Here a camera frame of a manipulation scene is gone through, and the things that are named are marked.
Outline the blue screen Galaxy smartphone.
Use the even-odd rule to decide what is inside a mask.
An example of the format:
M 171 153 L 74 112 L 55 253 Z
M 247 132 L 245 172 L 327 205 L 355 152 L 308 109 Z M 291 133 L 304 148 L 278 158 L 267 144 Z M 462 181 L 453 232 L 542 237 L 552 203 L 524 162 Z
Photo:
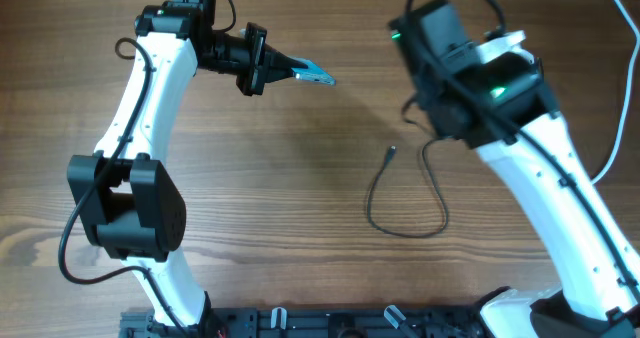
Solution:
M 300 81 L 335 86 L 336 80 L 314 62 L 294 57 L 294 60 L 305 65 L 304 68 L 293 68 L 293 76 Z

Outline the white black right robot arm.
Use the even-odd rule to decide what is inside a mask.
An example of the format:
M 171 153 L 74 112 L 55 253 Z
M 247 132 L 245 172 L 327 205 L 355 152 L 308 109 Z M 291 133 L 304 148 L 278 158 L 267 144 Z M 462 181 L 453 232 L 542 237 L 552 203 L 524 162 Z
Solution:
M 555 288 L 508 288 L 481 319 L 497 337 L 632 337 L 639 255 L 586 173 L 524 36 L 499 26 L 483 44 L 448 0 L 389 25 L 436 133 L 464 142 L 502 180 L 546 248 Z

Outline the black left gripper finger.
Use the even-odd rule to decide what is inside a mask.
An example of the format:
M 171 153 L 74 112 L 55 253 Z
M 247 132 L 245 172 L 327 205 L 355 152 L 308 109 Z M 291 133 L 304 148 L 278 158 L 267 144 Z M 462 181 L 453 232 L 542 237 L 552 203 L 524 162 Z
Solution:
M 308 65 L 303 61 L 277 50 L 273 51 L 273 56 L 273 66 L 278 70 L 308 69 Z
M 292 69 L 271 68 L 269 70 L 269 82 L 277 82 L 288 78 L 294 78 L 295 72 Z

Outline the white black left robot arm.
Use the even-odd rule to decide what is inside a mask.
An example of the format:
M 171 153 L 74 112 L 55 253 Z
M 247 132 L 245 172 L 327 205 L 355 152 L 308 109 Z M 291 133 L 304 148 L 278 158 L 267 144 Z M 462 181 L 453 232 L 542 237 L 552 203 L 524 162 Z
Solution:
M 241 36 L 214 26 L 216 0 L 168 0 L 135 21 L 132 72 L 118 110 L 91 155 L 69 162 L 75 201 L 71 223 L 88 241 L 133 273 L 153 304 L 145 325 L 161 336 L 194 337 L 210 316 L 207 293 L 194 281 L 181 248 L 185 202 L 165 162 L 181 100 L 198 70 L 230 74 L 246 96 L 294 78 L 331 84 L 312 61 L 267 44 L 257 24 Z

